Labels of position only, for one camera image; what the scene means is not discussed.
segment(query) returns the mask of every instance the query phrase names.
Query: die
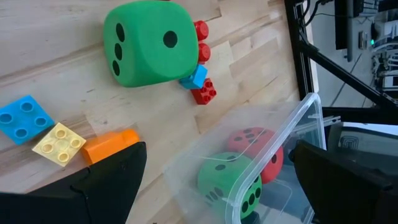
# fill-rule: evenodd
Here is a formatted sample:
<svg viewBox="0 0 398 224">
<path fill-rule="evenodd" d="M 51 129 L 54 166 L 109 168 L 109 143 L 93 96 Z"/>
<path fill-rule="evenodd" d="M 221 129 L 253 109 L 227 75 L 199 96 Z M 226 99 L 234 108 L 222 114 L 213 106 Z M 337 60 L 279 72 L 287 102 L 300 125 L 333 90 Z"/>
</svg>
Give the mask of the die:
<svg viewBox="0 0 398 224">
<path fill-rule="evenodd" d="M 228 150 L 244 153 L 250 158 L 255 158 L 262 148 L 268 143 L 275 133 L 271 130 L 254 127 L 239 130 L 230 135 Z M 273 181 L 279 174 L 284 161 L 283 147 L 271 157 L 265 168 L 261 171 L 263 184 Z"/>
<path fill-rule="evenodd" d="M 205 202 L 221 215 L 236 180 L 252 160 L 237 152 L 222 152 L 212 155 L 200 167 L 198 189 Z M 244 194 L 241 204 L 241 218 L 250 215 L 259 203 L 262 191 L 261 177 L 258 176 Z"/>
<path fill-rule="evenodd" d="M 104 49 L 113 77 L 137 87 L 187 77 L 199 46 L 188 12 L 170 1 L 135 1 L 113 9 L 104 22 Z"/>
</svg>

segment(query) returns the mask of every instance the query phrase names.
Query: lego stud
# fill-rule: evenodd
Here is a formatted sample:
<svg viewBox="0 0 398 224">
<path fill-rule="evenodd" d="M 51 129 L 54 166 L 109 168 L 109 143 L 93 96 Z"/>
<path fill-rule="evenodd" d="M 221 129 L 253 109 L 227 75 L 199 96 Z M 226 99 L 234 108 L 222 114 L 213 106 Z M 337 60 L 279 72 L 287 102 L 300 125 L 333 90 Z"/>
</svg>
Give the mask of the lego stud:
<svg viewBox="0 0 398 224">
<path fill-rule="evenodd" d="M 198 61 L 203 63 L 207 62 L 210 59 L 211 51 L 207 44 L 200 43 L 199 44 L 199 59 Z"/>
<path fill-rule="evenodd" d="M 209 36 L 209 27 L 205 21 L 196 21 L 193 24 L 197 31 L 198 41 L 204 40 Z"/>
<path fill-rule="evenodd" d="M 209 91 L 209 95 L 210 95 L 210 96 L 215 96 L 215 95 L 217 95 L 216 90 L 210 90 L 210 91 Z"/>
<path fill-rule="evenodd" d="M 78 148 L 81 146 L 81 142 L 78 139 L 74 139 L 74 140 L 72 140 L 72 142 L 70 142 L 70 146 L 74 147 L 74 148 Z"/>
<path fill-rule="evenodd" d="M 21 103 L 21 110 L 26 113 L 31 112 L 33 110 L 33 104 L 29 102 L 23 102 Z"/>
<path fill-rule="evenodd" d="M 59 160 L 60 162 L 66 162 L 67 160 L 69 160 L 69 154 L 67 154 L 66 152 L 61 152 L 61 153 L 58 155 L 58 160 Z"/>
<path fill-rule="evenodd" d="M 15 131 L 15 136 L 17 138 L 25 138 L 27 136 L 27 130 L 24 128 L 17 129 L 17 131 Z"/>
<path fill-rule="evenodd" d="M 211 88 L 211 87 L 213 87 L 213 83 L 212 82 L 206 82 L 205 83 L 205 87 Z"/>
<path fill-rule="evenodd" d="M 57 138 L 59 138 L 59 139 L 63 139 L 66 135 L 67 135 L 67 132 L 64 131 L 64 130 L 58 130 L 58 131 L 55 133 L 55 136 L 56 136 Z"/>
<path fill-rule="evenodd" d="M 44 152 L 44 153 L 50 153 L 50 152 L 52 152 L 52 150 L 53 150 L 53 147 L 51 144 L 45 144 L 42 146 L 42 152 Z"/>
<path fill-rule="evenodd" d="M 204 99 L 206 102 L 209 102 L 209 101 L 211 100 L 210 96 L 204 96 L 203 99 Z"/>
<path fill-rule="evenodd" d="M 45 118 L 36 118 L 35 124 L 39 127 L 45 126 L 47 124 L 47 120 Z"/>
<path fill-rule="evenodd" d="M 9 123 L 11 123 L 11 121 L 12 121 L 11 114 L 8 114 L 8 113 L 0 114 L 0 123 L 9 124 Z"/>
</svg>

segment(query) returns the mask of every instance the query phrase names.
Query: black metal frame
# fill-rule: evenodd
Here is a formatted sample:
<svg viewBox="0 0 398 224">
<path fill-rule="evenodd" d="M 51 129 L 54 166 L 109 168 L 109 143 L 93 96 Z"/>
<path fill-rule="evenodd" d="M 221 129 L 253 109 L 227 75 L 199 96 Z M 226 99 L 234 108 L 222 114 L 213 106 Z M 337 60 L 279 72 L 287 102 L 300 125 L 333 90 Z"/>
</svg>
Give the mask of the black metal frame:
<svg viewBox="0 0 398 224">
<path fill-rule="evenodd" d="M 347 85 L 364 95 L 377 106 L 375 108 L 332 108 L 323 107 L 324 116 L 341 116 L 342 121 L 359 123 L 377 123 L 398 125 L 398 102 L 386 93 L 377 91 L 354 75 L 341 68 L 335 62 L 321 54 L 308 43 L 305 28 L 301 26 L 303 17 L 303 0 L 285 0 L 287 23 L 292 44 L 295 71 L 300 99 L 314 92 L 310 59 L 337 76 Z"/>
</svg>

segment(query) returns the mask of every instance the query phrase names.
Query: red lego brick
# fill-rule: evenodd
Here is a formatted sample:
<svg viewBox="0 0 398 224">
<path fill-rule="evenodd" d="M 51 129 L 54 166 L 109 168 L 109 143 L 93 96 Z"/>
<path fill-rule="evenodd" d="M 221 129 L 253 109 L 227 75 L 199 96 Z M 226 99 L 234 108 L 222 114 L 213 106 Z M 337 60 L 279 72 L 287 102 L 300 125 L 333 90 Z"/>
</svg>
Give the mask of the red lego brick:
<svg viewBox="0 0 398 224">
<path fill-rule="evenodd" d="M 209 78 L 205 79 L 203 88 L 199 90 L 191 90 L 191 93 L 198 105 L 208 104 L 217 95 L 213 83 Z"/>
<path fill-rule="evenodd" d="M 198 41 L 204 40 L 209 36 L 209 27 L 205 21 L 196 21 L 193 24 L 197 31 Z"/>
<path fill-rule="evenodd" d="M 210 55 L 211 55 L 210 47 L 205 43 L 200 43 L 198 63 L 204 64 L 210 59 Z"/>
</svg>

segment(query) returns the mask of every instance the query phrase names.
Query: plastic container lid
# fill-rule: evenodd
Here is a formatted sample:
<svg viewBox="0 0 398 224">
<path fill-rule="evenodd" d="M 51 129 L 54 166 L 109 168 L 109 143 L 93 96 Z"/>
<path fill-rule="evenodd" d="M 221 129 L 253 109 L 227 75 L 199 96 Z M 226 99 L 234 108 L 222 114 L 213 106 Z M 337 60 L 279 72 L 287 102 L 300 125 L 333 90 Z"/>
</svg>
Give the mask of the plastic container lid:
<svg viewBox="0 0 398 224">
<path fill-rule="evenodd" d="M 308 223 L 287 157 L 298 139 L 326 148 L 317 94 L 230 111 L 165 168 L 187 223 Z"/>
</svg>

